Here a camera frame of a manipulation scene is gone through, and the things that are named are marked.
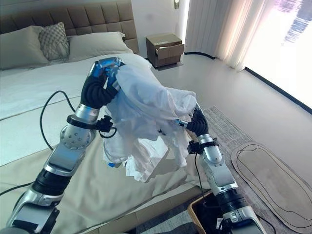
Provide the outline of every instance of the gray floor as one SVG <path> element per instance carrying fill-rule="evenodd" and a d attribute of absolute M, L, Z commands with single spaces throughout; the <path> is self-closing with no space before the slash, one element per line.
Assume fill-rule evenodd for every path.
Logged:
<path fill-rule="evenodd" d="M 312 115 L 248 72 L 238 73 L 217 59 L 186 55 L 182 63 L 153 68 L 153 73 L 164 86 L 196 92 L 203 109 L 216 106 L 312 186 Z"/>

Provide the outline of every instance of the patterned pillow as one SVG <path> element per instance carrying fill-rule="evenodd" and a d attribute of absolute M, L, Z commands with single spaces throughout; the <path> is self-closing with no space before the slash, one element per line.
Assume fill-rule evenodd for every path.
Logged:
<path fill-rule="evenodd" d="M 67 59 L 69 44 L 65 34 L 64 23 L 46 26 L 39 33 L 41 50 L 48 60 Z"/>

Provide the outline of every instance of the rug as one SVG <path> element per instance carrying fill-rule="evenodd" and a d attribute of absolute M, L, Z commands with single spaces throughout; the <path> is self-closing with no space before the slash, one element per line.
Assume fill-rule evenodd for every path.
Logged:
<path fill-rule="evenodd" d="M 236 179 L 246 200 L 252 205 L 254 211 L 271 222 L 277 233 L 294 234 L 287 228 L 270 209 L 255 194 L 249 185 L 240 177 L 231 164 L 231 153 L 238 146 L 253 141 L 251 137 L 240 130 L 229 118 L 227 118 L 215 106 L 204 110 L 204 115 L 209 124 L 209 132 L 212 137 L 217 137 L 220 150 L 225 157 L 225 161 L 234 178 Z M 187 207 L 191 201 L 179 205 L 178 207 L 156 217 L 150 221 L 130 230 L 129 234 L 195 234 L 197 233 L 191 217 L 187 212 Z M 273 233 L 272 228 L 266 222 L 261 221 L 267 233 Z"/>
<path fill-rule="evenodd" d="M 312 232 L 312 190 L 270 150 L 256 142 L 236 148 L 231 155 L 236 171 L 290 229 Z"/>

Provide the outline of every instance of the robotic arm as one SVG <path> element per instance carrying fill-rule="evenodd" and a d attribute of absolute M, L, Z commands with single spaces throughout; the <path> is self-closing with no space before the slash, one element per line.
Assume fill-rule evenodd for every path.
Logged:
<path fill-rule="evenodd" d="M 200 154 L 200 164 L 231 233 L 265 234 L 252 207 L 239 193 L 238 185 L 225 164 L 216 139 L 212 139 L 209 135 L 208 123 L 200 106 L 196 105 L 191 122 L 177 119 L 175 123 L 196 134 L 198 142 L 189 142 L 189 154 Z"/>
<path fill-rule="evenodd" d="M 68 125 L 60 133 L 60 143 L 53 150 L 36 181 L 19 198 L 1 234 L 49 234 L 59 210 L 56 206 L 82 162 L 85 150 L 95 138 L 95 131 L 109 132 L 113 123 L 105 116 L 98 121 L 99 110 L 120 89 L 116 73 L 124 65 L 119 58 L 96 61 L 85 81 L 81 101 Z"/>
<path fill-rule="evenodd" d="M 18 199 L 0 234 L 49 234 L 59 210 L 56 206 L 82 162 L 85 150 L 95 138 L 95 131 L 109 132 L 113 123 L 105 116 L 98 120 L 99 110 L 107 105 L 120 89 L 116 81 L 118 68 L 124 65 L 119 58 L 96 61 L 85 81 L 81 101 L 74 115 L 67 118 L 68 125 L 60 133 L 60 143 L 53 150 L 36 181 Z M 265 234 L 251 206 L 239 193 L 218 144 L 208 133 L 208 124 L 197 105 L 192 122 L 175 120 L 181 127 L 194 132 L 198 142 L 190 142 L 190 154 L 200 154 L 205 170 L 228 227 L 233 234 Z"/>

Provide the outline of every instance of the white pillow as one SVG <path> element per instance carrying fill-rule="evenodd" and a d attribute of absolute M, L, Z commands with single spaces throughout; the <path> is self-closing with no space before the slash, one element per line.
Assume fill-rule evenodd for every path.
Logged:
<path fill-rule="evenodd" d="M 0 68 L 40 67 L 49 63 L 40 50 L 42 28 L 29 26 L 0 35 Z"/>
<path fill-rule="evenodd" d="M 100 55 L 133 53 L 122 38 L 121 32 L 91 33 L 70 38 L 69 62 Z"/>

